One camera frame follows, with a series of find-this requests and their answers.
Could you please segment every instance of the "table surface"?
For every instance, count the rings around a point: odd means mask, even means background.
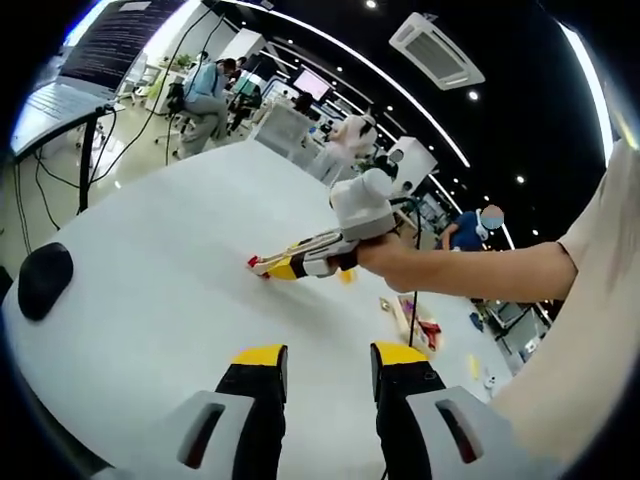
[[[75,272],[49,316],[22,316],[17,282],[3,304],[30,387],[72,435],[120,465],[141,431],[215,389],[239,351],[284,343],[279,478],[379,478],[369,344],[398,338],[379,308],[390,290],[362,270],[343,285],[266,282],[245,268],[253,254],[335,227],[327,194],[246,141],[151,174],[83,213],[52,239],[69,249]]]

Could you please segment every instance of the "black round object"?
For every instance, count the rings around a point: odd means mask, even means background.
[[[18,305],[30,320],[43,320],[73,277],[71,254],[50,243],[29,255],[20,267]]]

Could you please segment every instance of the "laptop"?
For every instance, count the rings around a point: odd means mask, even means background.
[[[11,136],[13,153],[20,156],[51,132],[113,105],[144,46],[183,1],[119,0],[107,5],[73,48],[58,78],[27,99]]]

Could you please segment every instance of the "blue shirt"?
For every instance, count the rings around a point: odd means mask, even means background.
[[[191,69],[184,81],[183,89],[186,94],[184,99],[187,102],[195,102],[200,95],[223,99],[222,92],[226,85],[227,77],[220,73],[215,63],[201,65],[200,70],[196,66]]]
[[[451,250],[459,248],[463,252],[477,252],[482,250],[482,239],[476,232],[478,217],[476,212],[465,212],[455,222],[458,230],[451,235],[449,245]],[[438,242],[437,249],[442,249],[442,241]]]

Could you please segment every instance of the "ceiling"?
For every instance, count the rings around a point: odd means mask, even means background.
[[[539,5],[492,8],[491,1],[378,0],[378,8],[371,10],[365,0],[272,2],[276,11],[335,37],[393,77],[453,138],[471,167],[463,165],[403,95],[330,41],[259,10],[222,3],[216,11],[310,58],[375,102],[391,105],[390,115],[408,135],[434,147],[439,162],[435,177],[454,192],[460,207],[484,207],[488,196],[504,210],[516,247],[557,239],[591,198],[605,168],[596,109],[575,53]],[[478,101],[468,98],[469,89],[439,90],[389,45],[412,12],[437,15],[436,26],[482,71],[486,82],[473,87]],[[297,58],[277,52],[288,63]],[[366,101],[342,83],[337,91],[366,108]],[[396,137],[403,134],[389,119],[381,124]],[[517,176],[525,182],[518,183]],[[502,234],[491,237],[491,243],[508,248]]]

